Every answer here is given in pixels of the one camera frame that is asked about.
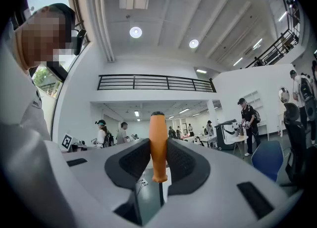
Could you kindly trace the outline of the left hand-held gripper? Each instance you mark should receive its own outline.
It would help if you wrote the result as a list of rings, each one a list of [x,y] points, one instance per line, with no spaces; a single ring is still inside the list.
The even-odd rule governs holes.
[[[60,150],[62,152],[80,152],[87,150],[87,146],[83,141],[78,140],[69,134],[65,134],[60,144]]]

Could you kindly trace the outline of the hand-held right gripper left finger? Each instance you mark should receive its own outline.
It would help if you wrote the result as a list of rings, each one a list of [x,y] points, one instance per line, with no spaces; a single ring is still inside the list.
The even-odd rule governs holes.
[[[142,227],[136,186],[150,161],[148,139],[68,154],[45,145],[70,228]]]

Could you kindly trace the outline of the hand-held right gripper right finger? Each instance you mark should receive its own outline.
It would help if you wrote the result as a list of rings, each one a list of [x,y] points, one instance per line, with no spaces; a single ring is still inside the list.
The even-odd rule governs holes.
[[[195,192],[168,197],[149,221],[150,228],[274,228],[293,209],[302,190],[288,196],[282,187],[242,159],[221,151],[179,141],[207,159],[211,172]],[[237,185],[252,182],[273,206],[261,219]]]

